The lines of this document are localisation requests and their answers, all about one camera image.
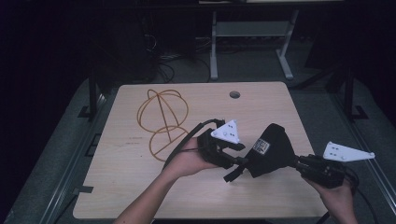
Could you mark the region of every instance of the human hand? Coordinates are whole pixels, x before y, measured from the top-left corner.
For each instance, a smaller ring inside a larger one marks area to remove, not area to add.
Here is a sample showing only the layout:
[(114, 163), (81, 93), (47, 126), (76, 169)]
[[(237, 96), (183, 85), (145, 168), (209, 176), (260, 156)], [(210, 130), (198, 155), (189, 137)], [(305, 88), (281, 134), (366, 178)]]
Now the human hand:
[(170, 175), (174, 179), (178, 179), (186, 175), (195, 175), (204, 169), (218, 167), (215, 164), (204, 161), (197, 148), (197, 139), (192, 138), (189, 140), (165, 169), (163, 169), (163, 173)]
[(340, 224), (355, 224), (358, 220), (353, 209), (351, 184), (344, 179), (343, 185), (335, 189), (327, 189), (311, 180), (305, 179), (320, 195), (329, 214)]

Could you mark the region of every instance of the dark background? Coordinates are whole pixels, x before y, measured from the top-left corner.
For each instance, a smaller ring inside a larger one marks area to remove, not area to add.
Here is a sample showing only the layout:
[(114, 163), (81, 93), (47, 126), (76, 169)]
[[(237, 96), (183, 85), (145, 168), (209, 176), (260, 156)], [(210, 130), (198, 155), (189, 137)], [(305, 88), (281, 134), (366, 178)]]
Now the dark background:
[[(119, 6), (123, 2), (113, 1)], [(320, 21), (312, 20), (312, 10), (302, 11), (293, 38), (315, 38), (308, 60), (311, 67), (326, 68), (340, 59), (349, 64), (396, 125), (396, 8), (390, 2), (348, 6), (323, 14)], [(155, 59), (145, 51), (143, 33), (148, 30), (140, 23), (144, 13), (95, 9), (101, 3), (1, 2), (0, 220), (5, 219), (18, 197), (74, 92), (92, 70), (96, 70), (101, 91), (108, 91), (108, 83), (145, 83), (155, 76)], [(203, 27), (208, 27), (205, 23), (211, 20), (205, 18), (207, 12), (200, 14), (200, 20), (192, 15), (157, 14), (151, 32), (161, 39), (164, 48), (193, 53), (194, 37), (210, 32)], [(126, 47), (113, 41), (125, 41)], [(108, 54), (116, 55), (117, 60)], [(127, 64), (130, 59), (138, 63)], [(103, 72), (100, 64), (104, 63), (112, 70)]]

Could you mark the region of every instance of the background table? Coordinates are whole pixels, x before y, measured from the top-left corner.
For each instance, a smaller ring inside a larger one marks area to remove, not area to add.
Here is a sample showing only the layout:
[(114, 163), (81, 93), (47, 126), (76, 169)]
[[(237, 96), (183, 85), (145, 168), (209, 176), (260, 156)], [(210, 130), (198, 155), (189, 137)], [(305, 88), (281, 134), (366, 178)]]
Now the background table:
[[(286, 129), (297, 155), (313, 154), (282, 82), (122, 86), (84, 182), (84, 186), (93, 187), (92, 193), (79, 194), (74, 209), (76, 218), (117, 217), (163, 168), (163, 162), (149, 152), (152, 133), (137, 124), (137, 111), (148, 99), (148, 90), (180, 92), (189, 106), (189, 114), (181, 127), (189, 131), (208, 119), (236, 119), (239, 137), (246, 149), (227, 150), (234, 156), (245, 156), (271, 123)], [(231, 91), (238, 91), (240, 97), (230, 97)], [(184, 115), (184, 103), (175, 97), (167, 101), (177, 117)], [(148, 106), (142, 120), (146, 126), (162, 127), (163, 118), (155, 106)], [(326, 212), (318, 194), (292, 168), (258, 178), (252, 178), (245, 171), (234, 182), (226, 183), (223, 177), (231, 170), (233, 168), (205, 170), (179, 179), (156, 218), (318, 217)]]

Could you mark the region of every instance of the table hole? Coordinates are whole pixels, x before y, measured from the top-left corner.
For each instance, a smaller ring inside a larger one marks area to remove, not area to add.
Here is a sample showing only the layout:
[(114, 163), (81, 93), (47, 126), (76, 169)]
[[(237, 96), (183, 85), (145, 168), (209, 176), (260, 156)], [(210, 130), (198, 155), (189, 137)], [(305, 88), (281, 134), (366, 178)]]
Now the table hole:
[(239, 91), (230, 91), (230, 97), (233, 99), (238, 99), (241, 97), (241, 93), (239, 93)]

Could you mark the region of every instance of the white desk frame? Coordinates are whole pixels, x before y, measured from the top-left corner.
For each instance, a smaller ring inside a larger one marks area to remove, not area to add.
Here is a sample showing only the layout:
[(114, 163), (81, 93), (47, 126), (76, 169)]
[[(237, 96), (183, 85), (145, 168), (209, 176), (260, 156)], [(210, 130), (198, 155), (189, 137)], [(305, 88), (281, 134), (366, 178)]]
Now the white desk frame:
[(276, 55), (282, 66), (285, 78), (288, 80), (293, 79), (293, 74), (285, 56), (298, 13), (299, 10), (293, 10), (289, 21), (217, 21), (217, 12), (214, 11), (212, 50), (210, 52), (210, 78), (213, 80), (219, 78), (218, 59), (216, 56), (217, 36), (285, 36), (285, 42), (281, 49), (276, 50)]

